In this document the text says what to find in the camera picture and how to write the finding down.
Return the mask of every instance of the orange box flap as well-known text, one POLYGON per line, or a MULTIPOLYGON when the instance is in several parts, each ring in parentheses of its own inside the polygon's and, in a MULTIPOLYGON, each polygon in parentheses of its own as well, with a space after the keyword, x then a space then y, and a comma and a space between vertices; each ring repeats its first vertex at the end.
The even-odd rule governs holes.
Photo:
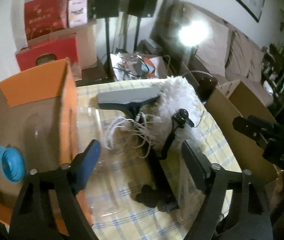
POLYGON ((68 59, 52 61, 22 71, 0 82, 9 107, 62 95, 68 59))

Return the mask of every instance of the metal bolt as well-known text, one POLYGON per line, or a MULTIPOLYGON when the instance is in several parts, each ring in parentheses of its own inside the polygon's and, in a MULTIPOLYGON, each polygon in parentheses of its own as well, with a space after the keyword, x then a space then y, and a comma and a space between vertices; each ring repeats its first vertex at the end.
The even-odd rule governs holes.
POLYGON ((252 172, 251 172, 250 170, 244 170, 243 172, 244 172, 244 174, 246 174, 246 175, 252 175, 252 172))
POLYGON ((62 170, 67 170, 70 167, 71 167, 71 164, 69 164, 69 163, 64 163, 64 164, 61 165, 62 170))
POLYGON ((211 165, 211 167, 212 167, 214 170, 220 170, 220 169, 221 169, 221 165, 218 164, 218 163, 213 163, 213 164, 211 165))
POLYGON ((30 175, 35 175, 36 173, 38 173, 38 170, 37 169, 31 169, 29 171, 30 175))

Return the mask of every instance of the red box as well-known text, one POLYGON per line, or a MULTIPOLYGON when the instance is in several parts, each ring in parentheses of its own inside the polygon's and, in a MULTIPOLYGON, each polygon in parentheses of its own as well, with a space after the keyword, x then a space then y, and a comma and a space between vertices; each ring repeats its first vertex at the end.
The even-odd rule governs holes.
POLYGON ((21 49, 15 56, 21 71, 66 57, 69 58, 73 68, 74 64, 78 65, 76 35, 39 42, 21 49))
POLYGON ((34 0, 24 4, 27 40, 66 29, 68 0, 34 0))

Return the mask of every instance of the yellow tablecloth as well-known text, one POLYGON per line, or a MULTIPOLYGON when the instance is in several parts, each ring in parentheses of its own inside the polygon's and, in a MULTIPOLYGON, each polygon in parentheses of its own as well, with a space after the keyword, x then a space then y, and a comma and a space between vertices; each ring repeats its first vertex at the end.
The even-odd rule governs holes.
MULTIPOLYGON (((107 125, 115 117, 124 116, 120 111, 97 109, 96 95, 98 93, 150 87, 161 81, 163 80, 134 80, 79 87, 77 89, 79 109, 77 124, 80 151, 85 149, 91 139, 100 139, 107 125)), ((202 104, 195 107, 206 111, 202 104)), ((226 139, 207 111, 199 127, 202 151, 211 163, 219 163, 226 170, 240 171, 226 139)), ((169 155, 167 160, 161 161, 173 192, 177 192, 180 169, 178 163, 178 155, 169 155)), ((147 208, 132 199, 140 192, 142 185, 154 185, 144 159, 129 152, 114 155, 114 153, 103 150, 97 166, 89 179, 85 193, 86 199, 92 206, 95 219, 93 229, 99 239, 180 240, 185 237, 199 207, 193 208, 187 221, 180 224, 176 219, 176 211, 170 214, 160 212, 157 208, 147 208)), ((190 188, 190 193, 192 201, 203 200, 203 194, 195 187, 190 188)), ((231 195, 232 193, 228 191, 222 214, 228 212, 231 195)))

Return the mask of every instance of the blue silicone cup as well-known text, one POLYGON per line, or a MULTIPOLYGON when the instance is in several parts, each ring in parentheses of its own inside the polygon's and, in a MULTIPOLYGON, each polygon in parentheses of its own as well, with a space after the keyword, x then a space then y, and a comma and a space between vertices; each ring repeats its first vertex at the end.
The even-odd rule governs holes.
POLYGON ((25 176, 24 160, 15 148, 0 146, 0 168, 2 174, 11 183, 17 183, 25 176))

